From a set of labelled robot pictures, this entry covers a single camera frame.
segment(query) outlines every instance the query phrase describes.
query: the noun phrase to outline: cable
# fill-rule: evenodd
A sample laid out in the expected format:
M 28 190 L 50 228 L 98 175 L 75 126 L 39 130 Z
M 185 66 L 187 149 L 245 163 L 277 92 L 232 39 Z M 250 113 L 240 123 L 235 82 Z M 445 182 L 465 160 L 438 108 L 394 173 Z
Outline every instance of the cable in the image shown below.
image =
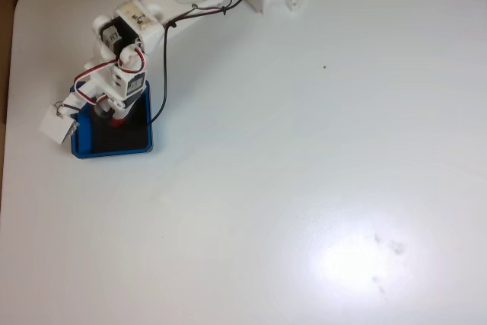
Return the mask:
M 88 69 L 84 72 L 82 72 L 80 75 L 78 75 L 76 78 L 75 78 L 75 81 L 74 81 L 74 87 L 75 87 L 75 93 L 77 95 L 79 95 L 81 98 L 83 98 L 84 100 L 86 100 L 87 103 L 91 104 L 92 106 L 94 106 L 97 102 L 93 101 L 93 99 L 91 99 L 89 96 L 87 96 L 85 93 L 83 93 L 82 91 L 78 90 L 78 82 L 84 78 L 85 76 L 88 76 L 89 74 L 92 74 L 93 72 L 97 72 L 98 70 L 101 70 L 105 67 L 107 67 L 108 65 L 110 64 L 113 64 L 114 62 L 116 62 L 116 60 L 110 60 L 108 62 L 103 62 L 99 65 L 96 65 L 94 66 L 93 68 L 91 69 Z
M 176 22 L 182 21 L 184 19 L 190 19 L 190 18 L 197 18 L 197 17 L 203 17 L 206 15 L 210 14 L 218 14 L 218 13 L 223 13 L 224 15 L 226 14 L 227 11 L 235 8 L 237 5 L 239 5 L 243 0 L 237 0 L 233 5 L 227 6 L 227 7 L 221 7 L 217 10 L 214 11 L 208 11 L 206 13 L 198 13 L 198 14 L 189 14 L 191 11 L 193 11 L 195 8 L 193 8 L 191 11 L 188 11 L 185 14 L 182 14 L 176 18 L 174 18 L 172 21 L 167 22 L 164 25 L 164 29 L 166 30 L 164 32 L 164 45 L 163 45 L 163 71 L 164 71 L 164 99 L 162 100 L 162 105 L 161 108 L 159 108 L 159 111 L 156 113 L 156 115 L 147 123 L 146 126 L 150 126 L 162 113 L 164 110 L 164 107 L 166 106 L 166 101 L 167 101 L 167 32 L 170 27 L 176 27 Z
M 55 102 L 54 103 L 54 106 L 57 104 L 57 103 L 60 103 L 59 106 L 57 106 L 57 110 L 56 110 L 56 114 L 59 115 L 59 108 L 61 107 L 66 107 L 66 108 L 70 108 L 72 110 L 77 110 L 78 112 L 81 112 L 81 108 L 77 108 L 77 107 L 74 107 L 74 106 L 70 106 L 69 104 L 64 104 L 63 102 Z
M 122 67 L 122 60 L 119 59 L 119 61 L 117 62 L 117 65 L 118 65 L 119 69 L 122 70 L 123 72 L 128 73 L 128 74 L 138 74 L 139 72 L 141 72 L 142 70 L 144 70 L 144 67 L 145 67 L 145 57 L 144 57 L 144 54 L 142 53 L 142 51 L 137 46 L 134 48 L 134 50 L 138 54 L 138 57 L 140 57 L 141 65 L 140 65 L 140 69 L 139 70 L 124 69 Z

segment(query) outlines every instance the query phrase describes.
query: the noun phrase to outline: sticker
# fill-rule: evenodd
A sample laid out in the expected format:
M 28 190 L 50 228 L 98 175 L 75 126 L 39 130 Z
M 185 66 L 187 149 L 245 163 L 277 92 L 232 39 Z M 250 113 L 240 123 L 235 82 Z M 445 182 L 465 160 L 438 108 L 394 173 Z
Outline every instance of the sticker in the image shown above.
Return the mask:
M 145 15 L 144 11 L 134 2 L 125 4 L 120 11 L 136 30 L 144 30 L 148 24 L 152 23 L 152 19 Z

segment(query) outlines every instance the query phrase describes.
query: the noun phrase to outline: smudge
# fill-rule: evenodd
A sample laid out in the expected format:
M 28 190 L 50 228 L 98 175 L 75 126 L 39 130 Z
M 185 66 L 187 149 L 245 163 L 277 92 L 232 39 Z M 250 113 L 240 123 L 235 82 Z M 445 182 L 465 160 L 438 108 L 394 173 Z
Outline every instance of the smudge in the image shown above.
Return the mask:
M 406 251 L 406 245 L 397 241 L 391 241 L 389 243 L 389 248 L 395 253 L 396 255 L 403 255 Z

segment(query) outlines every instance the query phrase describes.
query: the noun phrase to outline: red wire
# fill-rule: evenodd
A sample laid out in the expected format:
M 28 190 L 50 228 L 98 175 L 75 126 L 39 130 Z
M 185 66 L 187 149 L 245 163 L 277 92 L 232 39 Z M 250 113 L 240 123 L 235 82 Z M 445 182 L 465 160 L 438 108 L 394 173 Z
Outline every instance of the red wire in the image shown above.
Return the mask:
M 84 78 L 85 76 L 88 76 L 89 74 L 97 71 L 97 70 L 100 70 L 106 66 L 108 66 L 109 64 L 113 64 L 114 62 L 116 62 L 116 60 L 110 60 L 108 62 L 103 62 L 99 65 L 96 65 L 94 66 L 93 68 L 91 69 L 88 69 L 84 72 L 82 72 L 80 75 L 78 75 L 76 78 L 75 78 L 75 82 L 73 83 L 73 85 L 75 86 L 75 91 L 81 95 L 81 97 L 83 97 L 89 104 L 92 104 L 92 105 L 95 105 L 96 102 L 93 101 L 92 98 L 90 98 L 89 96 L 87 96 L 85 93 L 83 93 L 82 91 L 78 90 L 78 86 L 76 85 L 82 78 Z
M 138 74 L 139 72 L 141 72 L 142 70 L 144 70 L 144 68 L 145 68 L 145 57 L 144 57 L 144 54 L 142 53 L 142 51 L 138 47 L 135 48 L 135 51 L 137 52 L 138 57 L 140 57 L 140 61 L 142 63 L 141 66 L 140 66 L 140 69 L 139 70 L 124 69 L 124 68 L 122 68 L 122 62 L 119 60 L 120 70 L 122 70 L 123 72 L 129 73 L 129 74 Z

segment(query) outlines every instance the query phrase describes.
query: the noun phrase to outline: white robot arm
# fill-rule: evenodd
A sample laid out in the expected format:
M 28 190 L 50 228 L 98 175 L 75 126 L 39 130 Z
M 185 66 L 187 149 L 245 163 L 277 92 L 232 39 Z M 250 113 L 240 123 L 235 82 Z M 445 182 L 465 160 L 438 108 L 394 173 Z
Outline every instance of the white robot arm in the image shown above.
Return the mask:
M 99 16 L 92 25 L 94 57 L 85 65 L 86 71 L 75 78 L 74 91 L 61 104 L 49 108 L 40 130 L 63 142 L 76 130 L 77 123 L 70 116 L 86 103 L 100 116 L 123 121 L 145 90 L 146 59 L 159 46 L 165 48 L 169 27 L 184 20 L 171 31 L 173 36 L 199 17 L 225 13 L 241 1 L 130 0 L 120 5 L 113 17 Z

